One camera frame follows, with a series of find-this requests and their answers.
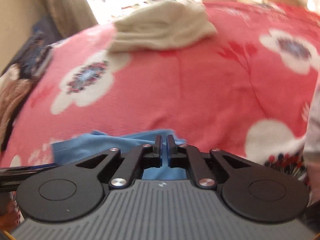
red leaf print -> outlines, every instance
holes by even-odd
[[[258,49],[251,43],[247,43],[245,45],[245,49],[250,57],[254,56],[258,52]]]
[[[222,48],[223,52],[218,52],[218,54],[224,58],[231,58],[234,59],[236,61],[239,61],[237,55],[229,48]]]
[[[236,43],[234,41],[230,41],[229,45],[233,49],[234,52],[244,56],[244,49],[238,43]]]

bed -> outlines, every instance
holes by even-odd
[[[99,130],[172,129],[201,151],[264,163],[303,148],[320,18],[300,8],[206,3],[218,34],[168,51],[107,54],[112,25],[55,44],[1,166],[52,162],[50,144]]]

flower stem print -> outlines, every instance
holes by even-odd
[[[235,41],[230,41],[228,43],[229,47],[223,47],[222,50],[223,51],[219,51],[218,54],[226,59],[231,59],[231,60],[235,60],[236,62],[238,62],[243,69],[248,73],[249,76],[249,82],[252,88],[252,92],[253,95],[261,109],[261,111],[263,112],[263,114],[267,116],[266,111],[262,108],[261,102],[257,96],[256,90],[254,88],[254,86],[252,85],[252,80],[251,80],[251,58],[253,56],[255,56],[258,52],[257,48],[252,44],[252,43],[246,43],[244,46],[241,46],[240,44],[236,43]]]

blue folded garment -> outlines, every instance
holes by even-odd
[[[143,179],[186,179],[186,171],[181,168],[168,167],[166,138],[172,134],[176,144],[186,141],[178,139],[171,130],[148,131],[121,137],[108,136],[105,133],[93,131],[77,138],[52,144],[54,162],[58,165],[75,162],[110,148],[119,148],[121,152],[129,152],[132,147],[141,144],[154,144],[157,135],[163,137],[162,167],[144,170]]]

screw head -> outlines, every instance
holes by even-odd
[[[126,183],[127,183],[127,181],[123,178],[116,178],[111,181],[111,184],[115,187],[121,187],[121,186],[125,185]]]
[[[215,181],[213,179],[201,179],[199,180],[199,184],[202,187],[211,187],[215,184]]]

